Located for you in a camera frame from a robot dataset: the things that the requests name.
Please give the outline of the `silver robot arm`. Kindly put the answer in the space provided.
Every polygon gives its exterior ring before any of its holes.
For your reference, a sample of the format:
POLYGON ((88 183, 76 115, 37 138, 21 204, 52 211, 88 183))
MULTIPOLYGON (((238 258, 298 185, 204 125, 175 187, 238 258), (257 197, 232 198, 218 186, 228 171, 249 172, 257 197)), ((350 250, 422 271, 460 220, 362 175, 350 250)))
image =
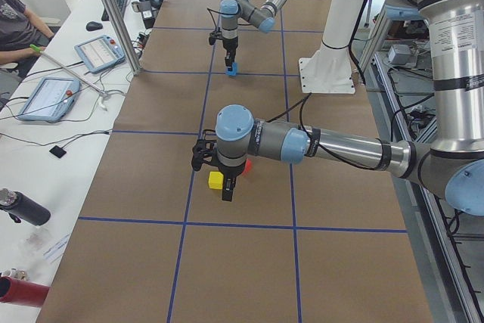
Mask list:
POLYGON ((223 107, 216 119, 214 162, 223 175, 222 199, 232 198, 250 156, 282 163, 328 160, 407 179, 463 213, 483 213, 483 0, 390 0, 414 10, 430 28, 436 138, 428 143, 372 138, 370 109, 347 97, 321 101, 319 129, 281 117, 255 118, 244 106, 223 107))
POLYGON ((238 21, 245 20, 249 25, 254 26, 258 31, 268 33, 275 24, 277 13, 282 9, 287 0, 266 0, 261 7, 256 7, 250 0, 223 0, 219 6, 221 26, 217 27, 209 35, 209 44, 220 40, 225 55, 225 73, 229 76, 237 74, 237 63, 235 62, 238 47, 239 27, 238 21))

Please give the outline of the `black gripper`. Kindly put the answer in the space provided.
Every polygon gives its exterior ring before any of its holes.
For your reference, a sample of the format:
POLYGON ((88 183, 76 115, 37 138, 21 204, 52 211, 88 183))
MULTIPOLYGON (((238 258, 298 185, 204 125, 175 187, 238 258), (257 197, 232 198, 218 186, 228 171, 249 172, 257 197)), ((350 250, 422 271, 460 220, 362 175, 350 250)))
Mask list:
POLYGON ((226 166, 224 164, 220 164, 219 171, 224 177, 222 182, 222 200, 232 202, 237 177, 244 171, 244 165, 240 164, 238 166, 226 166))
POLYGON ((234 37, 232 39, 223 38, 222 44, 224 49, 226 50, 225 55, 225 67, 231 66, 233 62, 235 62, 236 50, 238 47, 238 37, 234 37))

